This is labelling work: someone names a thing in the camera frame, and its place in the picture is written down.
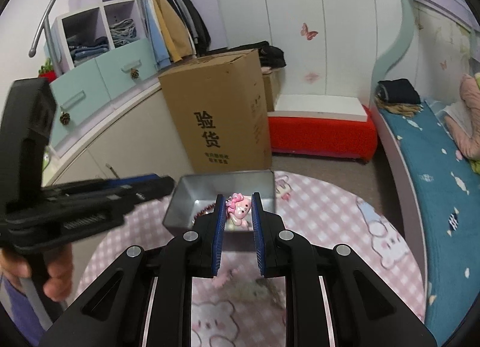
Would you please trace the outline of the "person's left hand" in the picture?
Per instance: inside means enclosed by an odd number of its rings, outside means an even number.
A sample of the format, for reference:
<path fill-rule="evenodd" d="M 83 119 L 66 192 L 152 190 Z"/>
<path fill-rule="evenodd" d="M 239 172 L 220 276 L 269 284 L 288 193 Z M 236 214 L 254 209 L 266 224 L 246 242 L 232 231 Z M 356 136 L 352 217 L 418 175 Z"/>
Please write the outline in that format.
<path fill-rule="evenodd" d="M 72 245 L 64 245 L 47 262 L 49 279 L 43 285 L 44 294 L 52 301 L 64 301 L 72 293 L 73 275 Z M 32 269 L 27 260 L 14 252 L 1 249 L 1 271 L 10 284 L 24 293 L 20 279 L 29 279 Z"/>

